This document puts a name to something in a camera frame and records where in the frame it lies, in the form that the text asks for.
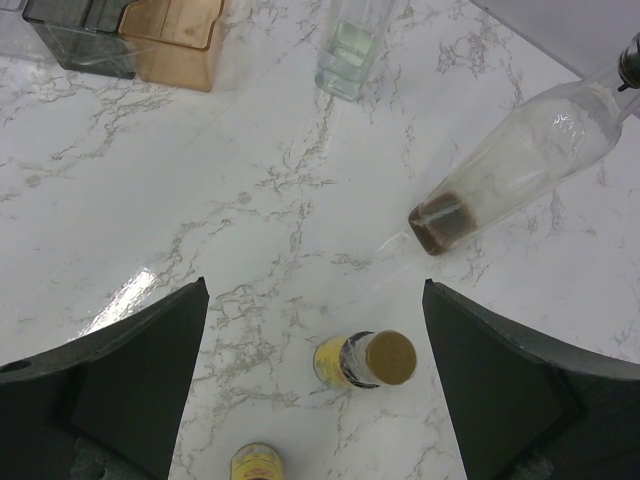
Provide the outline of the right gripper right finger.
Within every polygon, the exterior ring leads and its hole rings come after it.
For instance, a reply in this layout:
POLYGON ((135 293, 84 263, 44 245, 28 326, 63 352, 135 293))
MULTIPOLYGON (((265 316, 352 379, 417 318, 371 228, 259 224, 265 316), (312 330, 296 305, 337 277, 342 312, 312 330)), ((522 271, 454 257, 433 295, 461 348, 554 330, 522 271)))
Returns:
POLYGON ((423 312, 470 479, 636 479, 639 366, 427 280, 423 312))

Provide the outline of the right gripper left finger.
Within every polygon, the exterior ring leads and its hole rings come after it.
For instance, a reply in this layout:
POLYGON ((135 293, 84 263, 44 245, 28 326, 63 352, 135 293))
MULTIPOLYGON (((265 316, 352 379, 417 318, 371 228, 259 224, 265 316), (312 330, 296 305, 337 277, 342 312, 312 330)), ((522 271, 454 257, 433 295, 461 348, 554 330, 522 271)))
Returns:
POLYGON ((198 279, 1 368, 4 479, 165 479, 204 332, 198 279))

